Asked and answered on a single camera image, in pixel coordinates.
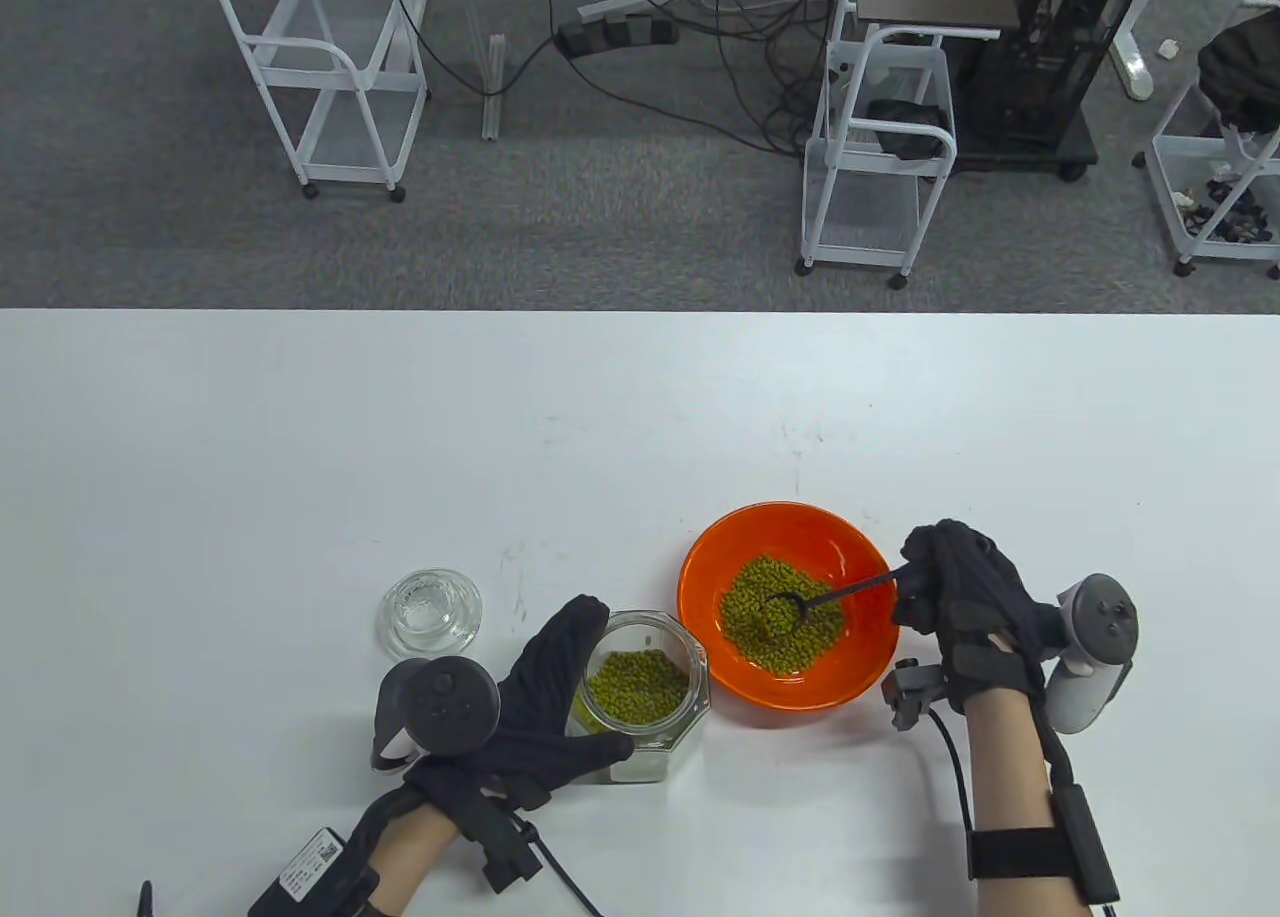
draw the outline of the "sticker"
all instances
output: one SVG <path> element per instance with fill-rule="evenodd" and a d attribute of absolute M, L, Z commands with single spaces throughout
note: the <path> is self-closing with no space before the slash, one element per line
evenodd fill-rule
<path fill-rule="evenodd" d="M 311 890 L 315 882 L 324 876 L 329 864 L 338 859 L 339 853 L 342 853 L 342 844 L 338 843 L 338 838 L 332 830 L 323 827 L 311 840 L 307 840 L 307 845 L 298 850 L 298 856 L 289 861 L 289 866 L 284 867 L 280 873 L 280 886 L 284 888 L 284 894 L 292 897 L 293 903 L 302 903 L 307 890 Z"/>

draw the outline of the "black bag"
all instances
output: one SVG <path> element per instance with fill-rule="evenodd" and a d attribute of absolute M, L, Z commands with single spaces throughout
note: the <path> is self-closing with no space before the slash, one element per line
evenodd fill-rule
<path fill-rule="evenodd" d="M 1201 90 L 1243 134 L 1280 127 L 1280 12 L 1228 27 L 1199 53 Z"/>
<path fill-rule="evenodd" d="M 867 105 L 867 115 L 872 120 L 896 120 L 899 123 L 928 123 L 928 126 L 947 129 L 947 117 L 942 108 L 932 104 L 914 104 L 910 100 L 877 99 Z M 877 131 L 876 140 L 884 152 L 900 161 L 929 161 L 942 154 L 942 141 L 924 134 L 893 134 L 891 131 Z"/>

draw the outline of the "black spoon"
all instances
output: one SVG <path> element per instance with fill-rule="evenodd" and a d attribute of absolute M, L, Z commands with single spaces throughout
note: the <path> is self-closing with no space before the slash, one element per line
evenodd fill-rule
<path fill-rule="evenodd" d="M 806 599 L 795 590 L 783 590 L 782 593 L 776 593 L 772 597 L 767 597 L 764 599 L 764 607 L 768 607 L 771 603 L 774 603 L 777 601 L 786 601 L 791 603 L 791 606 L 794 606 L 796 610 L 796 616 L 795 620 L 791 622 L 791 628 L 782 633 L 773 634 L 773 637 L 786 637 L 790 633 L 795 633 L 795 629 L 809 619 L 809 612 L 813 611 L 814 607 L 820 607 L 823 603 L 831 603 L 832 601 L 838 601 L 842 597 L 851 597 L 855 593 L 869 590 L 873 587 L 881 587 L 883 584 L 893 583 L 895 580 L 905 578 L 908 574 L 914 571 L 915 566 L 910 565 L 910 562 L 906 562 L 897 570 L 891 570 L 887 574 L 881 574 L 878 578 L 872 578 L 870 580 L 863 580 L 861 583 L 851 584 L 850 587 L 842 587 L 838 590 L 824 593 L 820 597 L 810 597 Z M 762 616 L 764 613 L 764 607 L 762 607 L 760 610 Z"/>

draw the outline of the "power strip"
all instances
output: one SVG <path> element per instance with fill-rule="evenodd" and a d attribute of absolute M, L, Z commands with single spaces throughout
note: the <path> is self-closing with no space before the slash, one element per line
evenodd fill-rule
<path fill-rule="evenodd" d="M 577 18 L 581 24 L 590 24 L 591 20 L 599 20 L 609 13 L 649 13 L 652 12 L 654 4 L 662 6 L 664 3 L 672 3 L 678 0 L 609 0 L 582 4 L 577 8 Z"/>

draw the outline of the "forearm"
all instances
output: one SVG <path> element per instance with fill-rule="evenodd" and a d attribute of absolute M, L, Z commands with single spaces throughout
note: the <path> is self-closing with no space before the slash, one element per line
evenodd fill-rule
<path fill-rule="evenodd" d="M 369 903 L 387 917 L 401 917 L 417 885 L 457 835 L 453 821 L 430 804 L 388 824 L 369 858 L 379 877 Z"/>
<path fill-rule="evenodd" d="M 1052 827 L 1048 775 L 1027 697 L 987 690 L 965 702 L 973 756 L 974 827 Z M 986 880 L 980 917 L 1088 917 L 1068 877 Z"/>

